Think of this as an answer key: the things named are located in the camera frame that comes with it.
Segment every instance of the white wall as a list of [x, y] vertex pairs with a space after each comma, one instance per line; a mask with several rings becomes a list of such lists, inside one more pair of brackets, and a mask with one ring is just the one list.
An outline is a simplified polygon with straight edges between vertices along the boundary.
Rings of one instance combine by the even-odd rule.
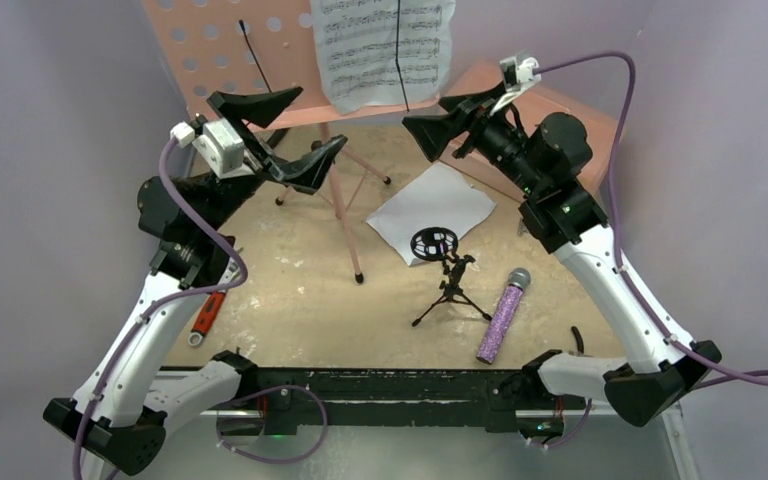
[[[627, 251], [723, 363], [768, 368], [768, 1], [659, 1], [618, 164]], [[617, 75], [603, 106], [618, 105]], [[768, 478], [768, 388], [683, 402], [707, 479]]]
[[43, 408], [106, 351], [155, 245], [136, 193], [185, 110], [139, 14], [0, 1], [0, 478], [69, 478]]

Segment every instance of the microphone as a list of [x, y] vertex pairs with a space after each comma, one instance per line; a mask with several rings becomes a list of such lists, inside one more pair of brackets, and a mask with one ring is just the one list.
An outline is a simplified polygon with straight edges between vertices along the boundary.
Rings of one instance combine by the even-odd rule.
[[505, 293], [499, 299], [496, 305], [496, 312], [493, 314], [493, 320], [484, 334], [484, 340], [478, 347], [478, 354], [475, 356], [480, 362], [492, 365], [502, 346], [502, 339], [508, 332], [508, 327], [514, 319], [517, 307], [522, 296], [525, 294], [525, 288], [531, 283], [531, 274], [524, 268], [515, 268], [508, 276], [508, 286]]

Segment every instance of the music stand leg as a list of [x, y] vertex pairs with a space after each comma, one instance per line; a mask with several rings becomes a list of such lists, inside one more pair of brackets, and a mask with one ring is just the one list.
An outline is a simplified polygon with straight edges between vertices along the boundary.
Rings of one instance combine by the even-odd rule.
[[381, 173], [380, 170], [378, 170], [377, 168], [375, 168], [372, 165], [370, 165], [366, 160], [364, 160], [363, 157], [358, 155], [351, 148], [343, 147], [343, 149], [340, 150], [340, 153], [345, 153], [347, 157], [351, 158], [352, 160], [354, 160], [355, 163], [357, 163], [361, 167], [365, 168], [367, 172], [369, 172], [369, 173], [375, 175], [376, 177], [378, 177], [378, 179], [381, 180], [382, 182], [384, 182], [385, 185], [390, 185], [390, 183], [391, 183], [390, 177], [388, 177], [387, 175], [384, 175], [383, 173]]
[[292, 187], [287, 187], [284, 189], [283, 192], [281, 192], [281, 195], [278, 195], [278, 198], [275, 199], [275, 205], [278, 205], [279, 207], [281, 205], [284, 205], [284, 200], [287, 199], [287, 197], [290, 196], [290, 192], [293, 191]]
[[[322, 134], [322, 140], [327, 141], [331, 138], [328, 124], [319, 124], [319, 133]], [[360, 261], [357, 256], [357, 245], [355, 244], [355, 234], [349, 223], [349, 216], [346, 215], [346, 203], [343, 200], [343, 192], [340, 190], [340, 172], [337, 170], [337, 164], [331, 165], [328, 170], [328, 183], [331, 184], [331, 199], [334, 202], [334, 213], [343, 224], [343, 230], [346, 232], [346, 241], [349, 244], [349, 255], [352, 257], [352, 265], [355, 268], [355, 281], [363, 283], [363, 272], [360, 271]]]

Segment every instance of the wooden table surface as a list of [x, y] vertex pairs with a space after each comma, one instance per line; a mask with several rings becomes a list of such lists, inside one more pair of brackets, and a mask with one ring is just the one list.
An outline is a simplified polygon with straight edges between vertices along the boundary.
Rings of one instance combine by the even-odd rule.
[[[200, 347], [187, 345], [189, 328], [181, 333], [167, 365], [200, 366], [221, 350], [239, 348], [263, 366], [519, 368], [549, 348], [574, 350], [572, 325], [581, 329], [589, 354], [623, 354], [576, 279], [539, 242], [517, 236], [518, 202], [469, 178], [497, 205], [461, 240], [459, 253], [478, 260], [464, 275], [464, 291], [492, 313], [513, 268], [527, 268], [533, 284], [491, 367], [475, 359], [487, 322], [469, 307], [437, 307], [412, 328], [440, 295], [441, 267], [408, 267], [364, 220], [429, 163], [401, 125], [333, 130], [393, 180], [387, 186], [367, 179], [349, 211], [365, 283], [355, 283], [345, 235], [331, 207], [300, 194], [278, 207], [274, 199], [282, 189], [267, 184], [222, 228], [245, 248], [249, 280], [228, 293]], [[317, 135], [315, 128], [292, 129], [277, 151], [296, 158]], [[341, 158], [337, 164], [348, 198], [363, 171]]]

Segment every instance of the white paper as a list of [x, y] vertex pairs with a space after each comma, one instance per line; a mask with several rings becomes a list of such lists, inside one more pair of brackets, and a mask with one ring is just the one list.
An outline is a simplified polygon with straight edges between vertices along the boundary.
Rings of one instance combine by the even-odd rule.
[[[436, 95], [449, 76], [455, 0], [311, 0], [322, 89], [338, 112]], [[399, 69], [396, 19], [399, 19]], [[401, 70], [402, 83], [399, 80]]]
[[381, 205], [366, 223], [411, 266], [422, 263], [410, 248], [416, 232], [444, 227], [461, 239], [495, 207], [486, 193], [470, 187], [457, 170], [437, 162]]

